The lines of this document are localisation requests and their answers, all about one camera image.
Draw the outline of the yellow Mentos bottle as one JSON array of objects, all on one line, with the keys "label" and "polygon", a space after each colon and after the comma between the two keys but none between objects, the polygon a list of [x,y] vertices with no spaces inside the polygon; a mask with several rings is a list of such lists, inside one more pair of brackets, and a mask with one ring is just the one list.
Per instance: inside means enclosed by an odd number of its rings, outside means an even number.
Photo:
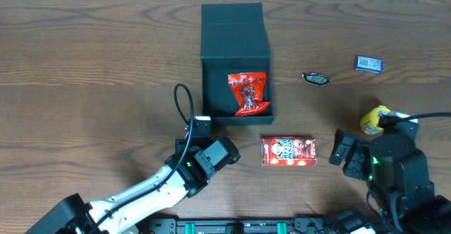
[{"label": "yellow Mentos bottle", "polygon": [[372,109],[361,118],[359,122],[361,130],[367,135],[379,134],[383,131],[383,129],[378,126],[380,117],[386,116],[388,113],[390,113],[390,109],[383,105]]}]

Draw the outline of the orange Hacks candy bag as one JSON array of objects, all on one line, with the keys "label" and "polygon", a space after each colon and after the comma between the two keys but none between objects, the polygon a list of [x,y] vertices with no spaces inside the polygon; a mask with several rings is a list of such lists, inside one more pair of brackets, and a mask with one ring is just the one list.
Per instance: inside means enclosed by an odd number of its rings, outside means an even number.
[{"label": "orange Hacks candy bag", "polygon": [[265,72],[236,73],[228,75],[228,84],[240,105],[235,117],[258,116],[270,106],[264,101],[267,81]]}]

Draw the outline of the black gift box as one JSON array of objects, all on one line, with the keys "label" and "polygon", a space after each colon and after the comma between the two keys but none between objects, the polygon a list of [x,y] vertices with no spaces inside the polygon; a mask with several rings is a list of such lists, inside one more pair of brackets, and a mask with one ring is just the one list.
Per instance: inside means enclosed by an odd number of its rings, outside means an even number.
[{"label": "black gift box", "polygon": [[261,3],[203,4],[200,61],[202,114],[215,126],[272,124],[272,104],[260,115],[236,117],[240,105],[228,84],[230,74],[264,72],[263,100],[273,102],[271,50]]}]

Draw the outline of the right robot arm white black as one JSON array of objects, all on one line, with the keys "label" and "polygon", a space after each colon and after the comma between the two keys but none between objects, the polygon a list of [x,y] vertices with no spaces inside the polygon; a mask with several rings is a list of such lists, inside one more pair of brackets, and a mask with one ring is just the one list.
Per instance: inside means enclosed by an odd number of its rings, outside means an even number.
[{"label": "right robot arm white black", "polygon": [[372,140],[337,130],[329,162],[366,183],[388,230],[449,233],[450,201],[435,193],[426,155],[415,144],[418,128],[399,122]]}]

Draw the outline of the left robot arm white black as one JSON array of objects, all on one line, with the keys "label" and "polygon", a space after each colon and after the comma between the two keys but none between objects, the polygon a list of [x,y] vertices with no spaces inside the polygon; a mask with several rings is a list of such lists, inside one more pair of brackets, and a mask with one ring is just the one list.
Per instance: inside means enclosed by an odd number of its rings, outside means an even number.
[{"label": "left robot arm white black", "polygon": [[226,136],[175,141],[175,152],[152,177],[117,195],[84,202],[78,193],[61,200],[27,234],[124,233],[146,217],[194,197],[239,151]]}]

